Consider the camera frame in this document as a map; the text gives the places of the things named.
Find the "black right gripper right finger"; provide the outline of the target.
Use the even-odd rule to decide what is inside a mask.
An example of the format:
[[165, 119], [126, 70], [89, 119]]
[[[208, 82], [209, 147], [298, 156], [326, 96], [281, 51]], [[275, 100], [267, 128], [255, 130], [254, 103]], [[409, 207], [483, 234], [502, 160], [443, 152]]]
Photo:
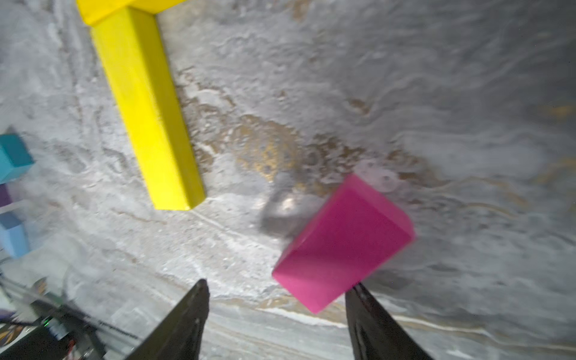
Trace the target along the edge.
[[346, 292], [345, 304], [354, 359], [432, 359], [362, 283]]

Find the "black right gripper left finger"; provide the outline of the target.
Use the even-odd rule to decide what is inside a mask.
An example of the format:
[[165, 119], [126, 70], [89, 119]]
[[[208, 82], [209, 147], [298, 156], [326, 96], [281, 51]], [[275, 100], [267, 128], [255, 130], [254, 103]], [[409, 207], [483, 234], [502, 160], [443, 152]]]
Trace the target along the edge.
[[209, 315], [209, 299], [207, 281], [198, 280], [128, 358], [198, 360], [203, 330]]

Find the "magenta block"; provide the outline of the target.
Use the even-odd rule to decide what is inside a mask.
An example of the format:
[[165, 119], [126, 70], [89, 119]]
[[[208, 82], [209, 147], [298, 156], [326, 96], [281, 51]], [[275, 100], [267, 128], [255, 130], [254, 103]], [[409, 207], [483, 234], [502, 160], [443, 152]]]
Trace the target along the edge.
[[282, 253], [271, 276], [318, 314], [415, 237], [405, 212], [349, 175]]

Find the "light blue square block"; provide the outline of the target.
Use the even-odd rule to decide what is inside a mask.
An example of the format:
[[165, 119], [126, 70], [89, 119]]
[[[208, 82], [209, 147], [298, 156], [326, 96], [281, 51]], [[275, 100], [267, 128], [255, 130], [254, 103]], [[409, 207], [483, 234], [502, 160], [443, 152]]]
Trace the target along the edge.
[[30, 252], [23, 222], [12, 211], [1, 214], [1, 244], [2, 248], [14, 259], [21, 258]]

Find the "teal block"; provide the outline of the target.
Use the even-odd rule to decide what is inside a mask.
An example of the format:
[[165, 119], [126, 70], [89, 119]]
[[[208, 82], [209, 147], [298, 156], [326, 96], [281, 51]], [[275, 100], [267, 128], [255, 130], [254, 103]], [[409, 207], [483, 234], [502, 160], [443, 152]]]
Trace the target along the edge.
[[1, 135], [1, 183], [5, 184], [25, 174], [35, 161], [23, 140], [15, 133]]

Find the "long yellow block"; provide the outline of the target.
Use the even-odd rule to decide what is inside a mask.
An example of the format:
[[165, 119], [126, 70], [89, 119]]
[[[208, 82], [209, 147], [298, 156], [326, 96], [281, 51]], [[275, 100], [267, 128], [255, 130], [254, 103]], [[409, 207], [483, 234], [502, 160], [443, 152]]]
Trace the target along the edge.
[[91, 37], [153, 206], [198, 206], [206, 194], [155, 16], [125, 7]]

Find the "short yellow block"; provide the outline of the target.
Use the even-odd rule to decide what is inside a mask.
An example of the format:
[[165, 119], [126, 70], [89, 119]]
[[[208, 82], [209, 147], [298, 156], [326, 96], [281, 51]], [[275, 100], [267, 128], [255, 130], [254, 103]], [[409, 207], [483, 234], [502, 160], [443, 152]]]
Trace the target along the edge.
[[79, 14], [88, 26], [93, 26], [124, 8], [134, 8], [148, 14], [159, 14], [185, 0], [76, 0]]

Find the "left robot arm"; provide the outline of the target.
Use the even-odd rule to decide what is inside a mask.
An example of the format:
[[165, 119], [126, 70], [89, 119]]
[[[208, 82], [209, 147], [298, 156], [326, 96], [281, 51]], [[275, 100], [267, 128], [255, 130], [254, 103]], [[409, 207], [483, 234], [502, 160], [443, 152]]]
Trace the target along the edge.
[[142, 342], [47, 290], [1, 277], [2, 359], [126, 359]]

